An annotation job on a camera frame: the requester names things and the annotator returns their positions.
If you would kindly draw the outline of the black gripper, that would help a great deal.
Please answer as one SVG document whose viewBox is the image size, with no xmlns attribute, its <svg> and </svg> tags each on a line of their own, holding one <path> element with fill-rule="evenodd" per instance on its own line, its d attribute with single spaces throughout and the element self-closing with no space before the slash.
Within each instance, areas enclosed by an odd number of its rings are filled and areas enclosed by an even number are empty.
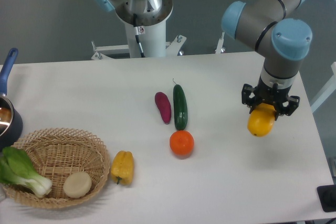
<svg viewBox="0 0 336 224">
<path fill-rule="evenodd" d="M 241 102 L 249 108 L 249 114 L 261 103 L 273 105 L 276 121 L 279 116 L 291 116 L 299 107 L 300 97 L 295 95 L 288 97 L 289 90 L 289 87 L 281 89 L 277 83 L 272 87 L 263 81 L 259 81 L 255 87 L 245 83 L 241 91 Z"/>
</svg>

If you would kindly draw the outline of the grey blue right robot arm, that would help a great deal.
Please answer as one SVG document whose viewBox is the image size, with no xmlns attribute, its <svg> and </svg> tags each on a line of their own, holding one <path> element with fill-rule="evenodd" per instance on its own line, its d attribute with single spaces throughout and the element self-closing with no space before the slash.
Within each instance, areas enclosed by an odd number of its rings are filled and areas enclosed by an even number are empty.
<svg viewBox="0 0 336 224">
<path fill-rule="evenodd" d="M 290 116 L 300 98 L 289 91 L 312 41 L 308 24 L 288 18 L 305 0 L 236 1 L 225 10 L 221 26 L 225 34 L 264 57 L 258 84 L 245 84 L 241 102 L 254 111 L 260 104 L 274 107 L 275 117 Z"/>
</svg>

